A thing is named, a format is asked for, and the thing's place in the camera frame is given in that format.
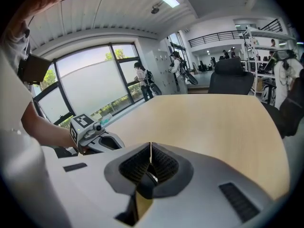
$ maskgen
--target desk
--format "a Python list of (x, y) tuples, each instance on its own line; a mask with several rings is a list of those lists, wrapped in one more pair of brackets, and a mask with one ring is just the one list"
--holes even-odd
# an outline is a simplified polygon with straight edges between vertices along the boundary
[(157, 142), (218, 158), (274, 200), (289, 190), (282, 139), (254, 96), (160, 95), (106, 129), (125, 146)]

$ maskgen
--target white shirt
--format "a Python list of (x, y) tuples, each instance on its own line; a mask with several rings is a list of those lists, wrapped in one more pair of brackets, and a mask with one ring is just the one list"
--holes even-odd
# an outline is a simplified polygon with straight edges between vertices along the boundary
[(287, 98), (288, 91), (291, 90), (290, 84), (299, 77), (300, 71), (303, 69), (303, 66), (297, 59), (288, 59), (287, 63), (289, 64), (287, 71), (283, 68), (283, 61), (278, 61), (274, 67), (276, 79), (275, 107), (278, 109)]
[(147, 76), (147, 70), (143, 71), (141, 69), (138, 69), (136, 71), (137, 77), (138, 77), (138, 81), (141, 82), (142, 86), (147, 86), (147, 84), (144, 82), (144, 80), (146, 79)]
[(175, 73), (176, 77), (180, 76), (180, 64), (181, 64), (181, 61), (179, 59), (174, 60), (174, 66), (172, 67), (171, 72)]

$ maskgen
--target tree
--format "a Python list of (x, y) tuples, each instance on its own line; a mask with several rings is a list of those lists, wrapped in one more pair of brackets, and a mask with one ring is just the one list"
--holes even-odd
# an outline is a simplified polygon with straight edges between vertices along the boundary
[(105, 60), (106, 61), (112, 60), (112, 54), (111, 54), (111, 52), (105, 54)]
[(55, 81), (56, 81), (56, 75), (52, 69), (49, 69), (46, 75), (44, 76), (43, 82), (41, 82), (39, 85), (40, 90), (43, 91), (51, 84), (55, 83)]
[[(128, 58), (128, 57), (126, 57), (126, 56), (124, 55), (124, 50), (122, 50), (122, 49), (115, 49), (115, 55), (116, 55), (116, 58), (117, 58), (117, 59)], [(110, 60), (112, 60), (112, 59), (113, 59), (113, 58), (112, 58), (111, 52), (105, 54), (105, 60), (106, 60), (106, 61), (110, 61)]]
[(116, 49), (115, 50), (115, 55), (116, 55), (117, 59), (126, 58), (125, 55), (124, 55), (124, 50), (122, 50), (122, 49)]

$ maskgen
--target railing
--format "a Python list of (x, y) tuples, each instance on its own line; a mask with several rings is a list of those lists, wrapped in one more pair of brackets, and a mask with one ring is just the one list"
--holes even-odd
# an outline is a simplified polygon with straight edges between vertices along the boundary
[(243, 32), (244, 30), (231, 30), (231, 31), (214, 33), (189, 40), (189, 43), (191, 47), (195, 47), (198, 45), (207, 44), (209, 42), (215, 42), (220, 40), (243, 39), (244, 38)]
[(278, 19), (275, 19), (274, 21), (270, 22), (269, 24), (267, 24), (266, 26), (261, 28), (261, 30), (268, 30), (268, 31), (273, 31), (273, 32), (283, 31), (280, 21)]

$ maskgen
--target frosted window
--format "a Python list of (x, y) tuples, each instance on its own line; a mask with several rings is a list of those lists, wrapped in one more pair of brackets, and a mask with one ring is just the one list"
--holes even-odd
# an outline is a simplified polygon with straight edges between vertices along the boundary
[(120, 63), (120, 67), (122, 68), (123, 75), (124, 75), (127, 83), (133, 82), (134, 78), (137, 76), (136, 70), (134, 68), (134, 63), (136, 63), (136, 62), (138, 62), (138, 61)]
[(113, 45), (117, 59), (137, 57), (136, 49), (133, 45)]
[(107, 60), (112, 60), (110, 48), (99, 47), (77, 52), (60, 59), (57, 62), (57, 66), (60, 77), (63, 77), (75, 70)]
[(96, 112), (127, 94), (113, 60), (81, 68), (61, 78), (67, 98), (75, 113)]
[(54, 89), (39, 101), (39, 105), (51, 123), (59, 120), (69, 110), (61, 96), (59, 88)]

